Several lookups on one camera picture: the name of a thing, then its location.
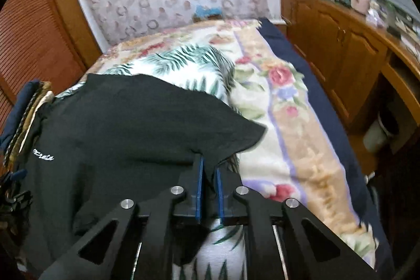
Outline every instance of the pink bottle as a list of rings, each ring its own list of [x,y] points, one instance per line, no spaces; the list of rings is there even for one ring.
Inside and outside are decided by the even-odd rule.
[[[370,0],[351,0],[351,7],[361,14],[368,13],[369,4]]]

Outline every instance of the triangular cutout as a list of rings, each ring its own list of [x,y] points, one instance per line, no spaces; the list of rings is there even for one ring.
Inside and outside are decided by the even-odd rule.
[[[320,232],[310,220],[304,219],[302,227],[305,230],[316,261],[325,262],[340,256],[340,249]]]
[[[115,230],[117,229],[118,221],[109,222],[90,242],[85,245],[80,251],[79,256],[100,265],[104,261],[106,251],[112,241]]]

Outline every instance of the stack of folded clothes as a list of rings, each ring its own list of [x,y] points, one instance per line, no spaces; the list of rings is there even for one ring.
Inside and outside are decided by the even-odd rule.
[[[15,159],[22,150],[36,111],[53,98],[50,82],[29,81],[20,90],[0,136],[0,150],[4,154],[3,165],[6,168],[2,173],[13,171]]]

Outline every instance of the bed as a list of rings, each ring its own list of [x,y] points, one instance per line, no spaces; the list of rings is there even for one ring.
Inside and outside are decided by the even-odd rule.
[[[218,66],[214,75],[183,69],[193,50],[211,52],[201,56]],[[77,93],[89,73],[156,76],[214,95],[266,126],[258,146],[233,158],[243,184],[279,202],[298,198],[381,278],[392,276],[390,248],[344,128],[308,64],[267,19],[206,21],[123,42],[54,101]],[[208,228],[196,257],[174,266],[174,279],[244,278],[242,227],[215,219]]]

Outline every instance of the wooden floor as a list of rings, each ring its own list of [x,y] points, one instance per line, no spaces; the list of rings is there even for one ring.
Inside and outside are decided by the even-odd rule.
[[[353,148],[354,153],[359,161],[360,167],[364,175],[368,175],[375,171],[379,163],[379,157],[366,150],[363,144],[363,135],[348,135],[350,145]]]

